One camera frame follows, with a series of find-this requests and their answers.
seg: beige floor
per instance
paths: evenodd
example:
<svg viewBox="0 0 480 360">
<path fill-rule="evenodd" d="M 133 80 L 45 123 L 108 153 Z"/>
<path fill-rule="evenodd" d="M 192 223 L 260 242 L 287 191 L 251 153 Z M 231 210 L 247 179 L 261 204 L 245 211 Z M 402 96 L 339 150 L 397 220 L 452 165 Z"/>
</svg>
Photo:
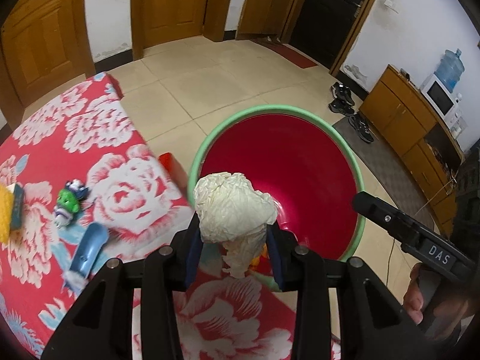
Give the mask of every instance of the beige floor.
<svg viewBox="0 0 480 360">
<path fill-rule="evenodd" d="M 276 53 L 245 41 L 213 43 L 195 37 L 161 44 L 145 51 L 142 60 L 110 72 L 125 97 L 122 105 L 156 154 L 172 152 L 186 170 L 203 139 L 228 116 L 258 104 L 291 104 L 333 124 L 342 117 L 327 108 L 335 79 L 322 66 L 301 69 Z M 43 96 L 26 117 L 83 77 Z M 357 157 L 366 190 L 393 204 L 375 176 Z M 392 238 L 367 221 L 356 255 L 386 281 Z M 401 302 L 416 260 L 393 248 L 388 287 Z M 279 294 L 295 308 L 296 294 Z M 332 301 L 332 315 L 336 315 Z M 332 318 L 337 335 L 338 321 Z"/>
</svg>

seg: white crumpled tissue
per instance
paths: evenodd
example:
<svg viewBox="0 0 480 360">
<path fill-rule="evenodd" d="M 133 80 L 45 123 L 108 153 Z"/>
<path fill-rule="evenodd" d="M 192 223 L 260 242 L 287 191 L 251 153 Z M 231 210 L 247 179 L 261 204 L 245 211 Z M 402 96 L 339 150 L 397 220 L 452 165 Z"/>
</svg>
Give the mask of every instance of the white crumpled tissue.
<svg viewBox="0 0 480 360">
<path fill-rule="evenodd" d="M 226 249 L 224 268 L 244 278 L 250 262 L 260 256 L 266 225 L 277 220 L 277 207 L 268 193 L 255 191 L 242 173 L 213 173 L 198 180 L 193 190 L 200 233 L 205 243 Z"/>
</svg>

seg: screw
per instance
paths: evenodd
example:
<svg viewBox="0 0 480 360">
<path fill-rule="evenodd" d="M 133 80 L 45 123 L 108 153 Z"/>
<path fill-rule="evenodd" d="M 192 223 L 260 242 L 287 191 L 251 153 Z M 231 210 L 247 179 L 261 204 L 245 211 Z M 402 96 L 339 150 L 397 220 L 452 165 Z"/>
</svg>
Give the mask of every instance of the screw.
<svg viewBox="0 0 480 360">
<path fill-rule="evenodd" d="M 160 249 L 158 249 L 158 253 L 160 253 L 162 256 L 168 256 L 173 253 L 173 248 L 171 246 L 162 246 Z"/>
<path fill-rule="evenodd" d="M 360 268 L 363 266 L 363 260 L 360 257 L 352 257 L 350 259 L 350 265 L 354 268 Z"/>
<path fill-rule="evenodd" d="M 107 268 L 110 268 L 110 269 L 117 268 L 119 265 L 120 265 L 120 260 L 117 258 L 109 259 L 106 262 Z"/>
<path fill-rule="evenodd" d="M 304 256 L 308 253 L 308 247 L 303 245 L 297 245 L 295 247 L 295 253 L 299 254 L 300 256 Z"/>
</svg>

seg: blue water jug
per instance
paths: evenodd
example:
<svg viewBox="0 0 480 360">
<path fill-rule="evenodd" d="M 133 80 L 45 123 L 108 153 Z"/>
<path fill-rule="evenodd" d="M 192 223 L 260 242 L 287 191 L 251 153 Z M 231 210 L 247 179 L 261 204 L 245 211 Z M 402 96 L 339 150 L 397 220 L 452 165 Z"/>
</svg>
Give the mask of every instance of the blue water jug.
<svg viewBox="0 0 480 360">
<path fill-rule="evenodd" d="M 462 52 L 459 49 L 457 49 L 457 52 L 445 50 L 440 65 L 435 71 L 435 76 L 440 79 L 450 93 L 453 93 L 453 88 L 460 81 L 460 76 L 465 71 L 465 67 L 460 61 L 461 55 Z"/>
</svg>

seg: bucket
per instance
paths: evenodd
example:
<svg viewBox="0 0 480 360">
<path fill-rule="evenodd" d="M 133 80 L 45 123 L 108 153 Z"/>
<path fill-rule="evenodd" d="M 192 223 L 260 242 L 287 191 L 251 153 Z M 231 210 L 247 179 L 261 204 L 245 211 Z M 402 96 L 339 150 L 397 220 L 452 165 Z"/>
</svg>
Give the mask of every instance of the bucket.
<svg viewBox="0 0 480 360">
<path fill-rule="evenodd" d="M 193 161 L 188 197 L 198 179 L 243 173 L 268 192 L 281 229 L 320 256 L 346 261 L 361 240 L 365 219 L 352 209 L 363 180 L 352 150 L 316 115 L 288 105 L 260 105 L 238 112 L 203 141 Z"/>
</svg>

